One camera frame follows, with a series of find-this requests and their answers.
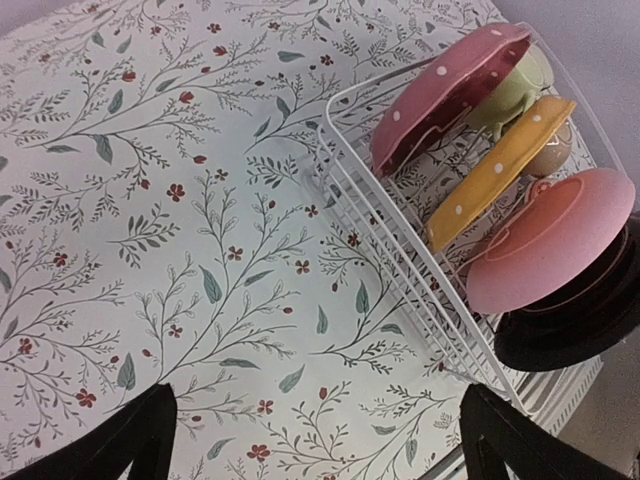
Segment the black rimmed white plate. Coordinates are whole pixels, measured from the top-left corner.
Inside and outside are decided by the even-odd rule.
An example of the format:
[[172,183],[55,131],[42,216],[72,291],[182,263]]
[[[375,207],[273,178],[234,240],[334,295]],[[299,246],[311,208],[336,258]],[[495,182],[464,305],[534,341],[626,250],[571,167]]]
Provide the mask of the black rimmed white plate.
[[496,357],[527,372],[569,367],[597,356],[639,326],[639,214],[574,279],[501,318]]

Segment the pink bear plate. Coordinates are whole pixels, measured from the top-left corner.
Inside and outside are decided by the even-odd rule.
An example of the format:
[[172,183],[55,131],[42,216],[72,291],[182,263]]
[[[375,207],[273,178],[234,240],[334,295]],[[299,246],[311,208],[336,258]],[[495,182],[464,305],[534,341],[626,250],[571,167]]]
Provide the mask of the pink bear plate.
[[470,264],[470,308],[509,312],[563,287],[613,242],[635,198],[634,183],[609,168],[581,171],[545,189]]

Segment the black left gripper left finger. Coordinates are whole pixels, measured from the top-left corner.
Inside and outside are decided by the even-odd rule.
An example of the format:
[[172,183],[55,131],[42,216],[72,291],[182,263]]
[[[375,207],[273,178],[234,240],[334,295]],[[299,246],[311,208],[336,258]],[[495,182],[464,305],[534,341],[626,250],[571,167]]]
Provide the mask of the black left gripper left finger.
[[98,427],[10,479],[166,479],[177,426],[168,384],[154,384]]

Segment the maroon polka dot plate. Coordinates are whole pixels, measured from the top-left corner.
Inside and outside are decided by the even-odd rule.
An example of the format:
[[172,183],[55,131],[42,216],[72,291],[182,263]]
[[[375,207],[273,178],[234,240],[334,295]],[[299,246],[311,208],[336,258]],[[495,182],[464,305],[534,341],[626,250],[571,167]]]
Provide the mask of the maroon polka dot plate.
[[384,178],[440,140],[487,98],[531,45],[530,30],[491,23],[454,43],[386,110],[370,143],[374,175]]

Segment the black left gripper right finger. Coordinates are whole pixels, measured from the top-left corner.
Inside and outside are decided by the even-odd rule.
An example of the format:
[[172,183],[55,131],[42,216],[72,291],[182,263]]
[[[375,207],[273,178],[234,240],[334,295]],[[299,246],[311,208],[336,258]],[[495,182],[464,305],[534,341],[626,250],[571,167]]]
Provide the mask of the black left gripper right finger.
[[626,476],[557,439],[485,385],[466,389],[460,431],[467,477],[624,479]]

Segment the yellow polka dot plate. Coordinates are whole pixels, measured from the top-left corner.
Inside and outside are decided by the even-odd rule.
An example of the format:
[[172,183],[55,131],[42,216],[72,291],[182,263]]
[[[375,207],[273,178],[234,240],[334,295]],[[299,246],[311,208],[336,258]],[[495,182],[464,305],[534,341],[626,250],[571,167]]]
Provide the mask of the yellow polka dot plate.
[[426,222],[430,250],[440,252],[472,225],[523,173],[576,107],[574,100],[545,95],[522,114]]

